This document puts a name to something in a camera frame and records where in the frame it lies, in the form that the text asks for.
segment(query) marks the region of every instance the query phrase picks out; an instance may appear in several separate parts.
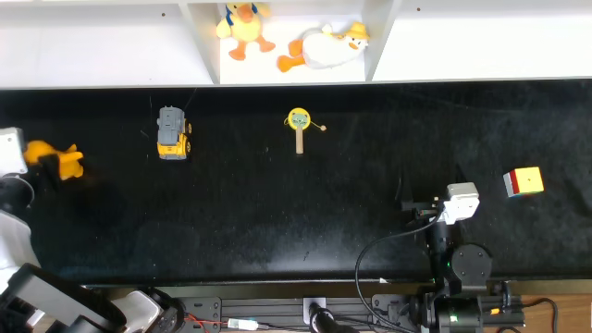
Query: rubik's cube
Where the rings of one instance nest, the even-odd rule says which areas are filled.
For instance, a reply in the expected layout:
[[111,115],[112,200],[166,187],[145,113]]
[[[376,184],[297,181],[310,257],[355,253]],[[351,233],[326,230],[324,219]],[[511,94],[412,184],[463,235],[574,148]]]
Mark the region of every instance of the rubik's cube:
[[503,175],[503,181],[506,183],[506,191],[511,198],[545,190],[538,166],[514,169]]

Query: black table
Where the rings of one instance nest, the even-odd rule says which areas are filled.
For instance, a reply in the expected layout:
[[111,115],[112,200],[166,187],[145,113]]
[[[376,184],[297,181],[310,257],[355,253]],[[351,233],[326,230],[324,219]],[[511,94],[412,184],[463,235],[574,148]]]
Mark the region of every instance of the black table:
[[[592,81],[0,92],[0,127],[84,153],[81,179],[26,216],[42,266],[84,283],[351,279],[366,243],[404,229],[401,166],[429,199],[473,181],[459,224],[494,278],[591,278]],[[189,163],[161,161],[156,119],[185,108]],[[304,132],[306,108],[326,132]],[[508,199],[502,175],[538,166],[544,193]],[[364,278],[423,281],[413,238],[381,244]]]

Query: toy truck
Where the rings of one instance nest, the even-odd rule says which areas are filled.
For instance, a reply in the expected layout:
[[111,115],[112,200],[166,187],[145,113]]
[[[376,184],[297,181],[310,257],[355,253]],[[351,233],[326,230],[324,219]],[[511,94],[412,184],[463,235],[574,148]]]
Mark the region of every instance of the toy truck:
[[160,109],[158,124],[158,154],[166,160],[183,160],[191,152],[191,124],[183,110],[165,106]]

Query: wooden handle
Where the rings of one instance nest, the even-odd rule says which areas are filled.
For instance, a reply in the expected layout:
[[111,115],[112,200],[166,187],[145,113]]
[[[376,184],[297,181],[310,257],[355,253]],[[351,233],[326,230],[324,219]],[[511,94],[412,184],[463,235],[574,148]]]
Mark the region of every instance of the wooden handle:
[[302,139],[302,126],[296,128],[296,154],[304,154],[304,140]]

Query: blue scarf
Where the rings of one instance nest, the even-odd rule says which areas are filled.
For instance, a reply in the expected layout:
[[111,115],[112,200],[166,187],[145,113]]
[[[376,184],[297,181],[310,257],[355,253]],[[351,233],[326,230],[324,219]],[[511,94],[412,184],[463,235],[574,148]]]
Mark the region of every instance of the blue scarf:
[[[255,4],[251,4],[251,5],[252,5],[251,9],[253,10],[253,13],[257,14],[257,12],[259,11],[259,10],[257,10],[257,6]],[[228,25],[230,27],[232,27],[234,25],[234,22],[230,18],[230,15],[232,15],[232,12],[230,11],[230,9],[228,8],[228,5],[227,5],[226,6],[226,22],[228,23]]]

